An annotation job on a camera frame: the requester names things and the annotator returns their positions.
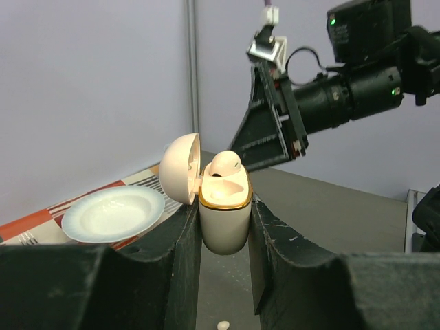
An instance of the plate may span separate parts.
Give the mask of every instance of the plate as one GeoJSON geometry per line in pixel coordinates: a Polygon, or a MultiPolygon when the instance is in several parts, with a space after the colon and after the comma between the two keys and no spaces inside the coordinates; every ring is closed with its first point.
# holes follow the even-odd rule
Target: plate
{"type": "Polygon", "coordinates": [[[108,188],[78,200],[64,214],[61,227],[81,243],[115,243],[149,229],[164,209],[164,197],[152,188],[108,188]]]}

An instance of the cable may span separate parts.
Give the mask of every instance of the cable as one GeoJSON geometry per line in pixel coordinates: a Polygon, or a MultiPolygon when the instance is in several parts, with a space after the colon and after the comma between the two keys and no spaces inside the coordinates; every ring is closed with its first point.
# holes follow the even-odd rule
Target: cable
{"type": "MultiPolygon", "coordinates": [[[[324,67],[324,66],[322,66],[321,61],[320,61],[320,59],[319,59],[319,55],[318,55],[317,51],[316,51],[314,48],[309,47],[309,46],[302,46],[302,47],[299,47],[299,48],[295,49],[295,50],[289,55],[289,57],[287,58],[287,60],[286,60],[286,64],[285,64],[285,72],[286,72],[287,76],[289,76],[289,62],[290,62],[290,59],[291,59],[295,54],[297,54],[297,53],[299,53],[299,52],[302,52],[302,51],[308,51],[308,52],[311,52],[311,53],[315,56],[315,58],[316,58],[316,62],[317,62],[317,64],[318,64],[319,68],[320,68],[323,72],[337,72],[337,73],[341,73],[341,69],[342,69],[341,67],[324,67]]],[[[301,84],[301,83],[299,83],[299,82],[295,82],[295,81],[293,81],[290,77],[289,77],[289,79],[290,79],[290,82],[291,82],[291,84],[292,84],[293,86],[305,86],[305,85],[307,85],[307,83],[308,83],[308,82],[306,82],[306,83],[301,84]]]]}

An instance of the white container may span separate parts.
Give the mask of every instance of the white container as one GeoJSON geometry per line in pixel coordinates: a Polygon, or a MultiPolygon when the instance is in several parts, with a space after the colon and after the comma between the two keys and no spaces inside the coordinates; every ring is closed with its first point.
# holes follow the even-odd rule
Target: white container
{"type": "Polygon", "coordinates": [[[199,134],[181,136],[166,149],[159,180],[164,192],[180,203],[190,205],[199,195],[201,233],[211,252],[230,255],[243,248],[249,234],[252,186],[236,153],[217,154],[200,173],[199,134]]]}

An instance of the white wall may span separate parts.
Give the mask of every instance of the white wall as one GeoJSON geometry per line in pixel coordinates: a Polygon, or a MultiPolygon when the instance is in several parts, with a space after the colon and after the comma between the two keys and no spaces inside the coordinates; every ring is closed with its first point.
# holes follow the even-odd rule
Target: white wall
{"type": "Polygon", "coordinates": [[[0,224],[190,133],[183,1],[0,3],[0,224]]]}
{"type": "MultiPolygon", "coordinates": [[[[341,0],[274,0],[289,51],[316,48],[323,65],[334,63],[326,13],[341,0]]],[[[245,113],[250,64],[245,51],[257,29],[263,1],[199,1],[201,141],[207,151],[226,149],[245,113]]],[[[413,23],[440,30],[438,0],[412,2],[413,23]]],[[[318,68],[299,54],[289,72],[308,81],[318,68]]],[[[279,169],[370,193],[403,199],[409,188],[427,190],[440,182],[440,96],[416,108],[412,96],[389,113],[309,137],[305,158],[279,169]]]]}

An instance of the striped placemat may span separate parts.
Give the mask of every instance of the striped placemat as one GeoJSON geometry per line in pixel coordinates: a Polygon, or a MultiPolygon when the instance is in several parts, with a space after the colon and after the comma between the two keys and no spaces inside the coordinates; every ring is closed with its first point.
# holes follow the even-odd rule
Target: striped placemat
{"type": "Polygon", "coordinates": [[[31,233],[33,237],[40,244],[64,244],[64,243],[76,243],[69,239],[64,232],[61,230],[61,220],[65,212],[77,201],[78,199],[90,195],[99,190],[116,187],[116,186],[145,186],[157,190],[165,198],[165,211],[161,216],[160,220],[153,226],[149,228],[146,232],[143,232],[135,237],[127,239],[122,242],[111,244],[115,249],[120,249],[127,244],[130,244],[140,237],[145,235],[147,232],[153,230],[156,226],[161,224],[163,221],[167,220],[171,215],[173,215],[176,210],[181,206],[180,203],[173,201],[171,198],[166,196],[162,187],[159,183],[158,178],[159,166],[156,165],[147,170],[143,170],[139,173],[126,177],[120,181],[113,182],[99,189],[89,191],[81,196],[74,197],[67,201],[58,203],[50,208],[35,212],[34,214],[28,215],[24,218],[18,219],[16,221],[7,223],[0,226],[0,242],[3,244],[20,244],[20,237],[23,233],[31,233]]]}

